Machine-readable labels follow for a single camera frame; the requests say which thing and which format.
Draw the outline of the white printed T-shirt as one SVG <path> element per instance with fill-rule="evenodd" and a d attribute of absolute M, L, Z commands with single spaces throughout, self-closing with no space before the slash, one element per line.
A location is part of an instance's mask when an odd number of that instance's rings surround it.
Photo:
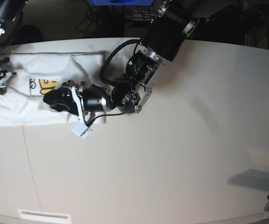
<path fill-rule="evenodd" d="M 0 127 L 42 126 L 77 122 L 68 112 L 56 112 L 43 102 L 44 94 L 65 81 L 101 84 L 102 53 L 17 53 L 7 55 L 1 67 L 16 73 L 8 80 L 7 92 L 0 94 Z"/>

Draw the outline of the blue box at top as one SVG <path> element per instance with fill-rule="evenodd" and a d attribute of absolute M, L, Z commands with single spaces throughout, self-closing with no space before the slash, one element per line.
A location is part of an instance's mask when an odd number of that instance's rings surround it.
<path fill-rule="evenodd" d="M 150 6 L 153 0 L 90 0 L 96 6 Z"/>

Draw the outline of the white label strip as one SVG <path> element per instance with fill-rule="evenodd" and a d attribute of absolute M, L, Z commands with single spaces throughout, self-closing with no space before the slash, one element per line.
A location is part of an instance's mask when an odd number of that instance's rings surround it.
<path fill-rule="evenodd" d="M 49 213 L 31 210 L 18 209 L 20 219 L 54 223 L 54 224 L 71 224 L 71 216 L 69 214 Z"/>

